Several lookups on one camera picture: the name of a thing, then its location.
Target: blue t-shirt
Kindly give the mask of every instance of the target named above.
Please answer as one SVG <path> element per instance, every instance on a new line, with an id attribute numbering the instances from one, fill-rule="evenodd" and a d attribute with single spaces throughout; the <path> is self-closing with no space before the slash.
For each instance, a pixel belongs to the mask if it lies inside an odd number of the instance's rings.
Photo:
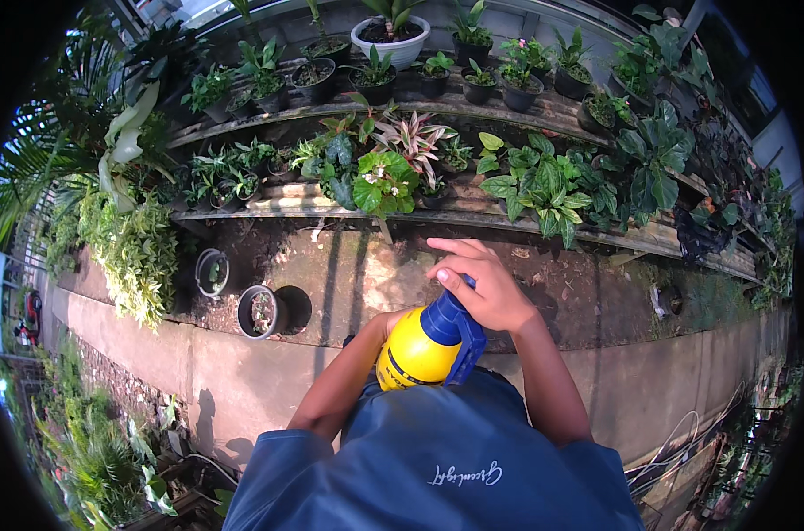
<path id="1" fill-rule="evenodd" d="M 381 392 L 368 383 L 340 451 L 311 431 L 258 437 L 224 531 L 643 529 L 620 455 L 558 449 L 506 381 Z"/>

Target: window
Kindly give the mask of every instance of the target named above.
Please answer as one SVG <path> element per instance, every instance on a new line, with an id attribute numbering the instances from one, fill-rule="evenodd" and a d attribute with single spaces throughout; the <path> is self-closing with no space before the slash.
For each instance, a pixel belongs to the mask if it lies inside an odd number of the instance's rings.
<path id="1" fill-rule="evenodd" d="M 726 89 L 724 103 L 746 133 L 756 137 L 779 112 L 768 79 L 729 21 L 709 6 L 697 28 L 717 81 Z"/>

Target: white plastic pot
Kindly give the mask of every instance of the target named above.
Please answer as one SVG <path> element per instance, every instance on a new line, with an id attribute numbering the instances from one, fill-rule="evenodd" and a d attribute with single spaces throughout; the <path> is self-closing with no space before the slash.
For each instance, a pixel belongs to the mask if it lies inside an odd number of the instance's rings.
<path id="1" fill-rule="evenodd" d="M 412 39 L 401 42 L 366 42 L 362 41 L 358 36 L 369 25 L 374 18 L 369 18 L 358 23 L 357 26 L 352 28 L 352 42 L 355 46 L 359 47 L 364 55 L 370 57 L 370 48 L 375 44 L 375 50 L 378 52 L 378 58 L 384 58 L 387 52 L 393 52 L 394 55 L 390 58 L 390 64 L 396 67 L 396 70 L 407 69 L 411 63 L 417 60 L 417 56 L 422 50 L 422 45 L 425 44 L 426 39 L 432 34 L 432 27 L 425 19 L 420 17 L 410 16 L 408 20 L 422 28 L 422 33 Z"/>

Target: person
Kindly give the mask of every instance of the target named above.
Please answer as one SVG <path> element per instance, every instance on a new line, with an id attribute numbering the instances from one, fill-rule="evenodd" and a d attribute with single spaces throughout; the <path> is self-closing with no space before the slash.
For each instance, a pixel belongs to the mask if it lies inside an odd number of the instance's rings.
<path id="1" fill-rule="evenodd" d="M 511 273 L 476 239 L 428 244 L 452 254 L 427 277 L 482 326 L 510 333 L 526 406 L 486 369 L 457 386 L 382 392 L 371 369 L 408 310 L 380 313 L 287 429 L 258 437 L 223 529 L 643 529 L 620 455 L 593 441 L 576 384 Z"/>

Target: finger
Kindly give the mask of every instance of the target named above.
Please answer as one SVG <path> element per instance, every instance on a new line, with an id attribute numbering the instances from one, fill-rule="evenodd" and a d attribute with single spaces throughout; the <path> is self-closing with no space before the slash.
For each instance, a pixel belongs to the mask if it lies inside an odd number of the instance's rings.
<path id="1" fill-rule="evenodd" d="M 487 252 L 488 251 L 488 248 L 484 246 L 484 243 L 482 243 L 481 241 L 479 241 L 477 239 L 467 239 L 467 238 L 465 238 L 465 239 L 459 239 L 457 241 L 463 241 L 464 243 L 466 243 L 466 244 L 468 244 L 468 245 L 470 245 L 472 247 L 475 247 L 476 249 L 479 249 L 482 252 Z"/>
<path id="2" fill-rule="evenodd" d="M 429 238 L 426 243 L 432 249 L 448 250 L 459 257 L 479 258 L 481 251 L 463 239 Z"/>
<path id="3" fill-rule="evenodd" d="M 475 258 L 459 257 L 457 255 L 450 255 L 444 257 L 440 262 L 437 262 L 426 272 L 427 279 L 433 279 L 437 276 L 438 271 L 444 268 L 452 269 L 458 274 L 469 274 L 474 281 L 478 281 L 481 271 L 481 260 Z"/>
<path id="4" fill-rule="evenodd" d="M 461 279 L 460 275 L 452 269 L 438 269 L 437 276 L 440 284 L 449 290 L 452 295 L 456 296 L 458 302 L 461 303 L 468 312 L 471 311 L 471 308 L 476 308 L 482 303 L 483 299 L 481 295 L 474 292 L 472 288 Z"/>

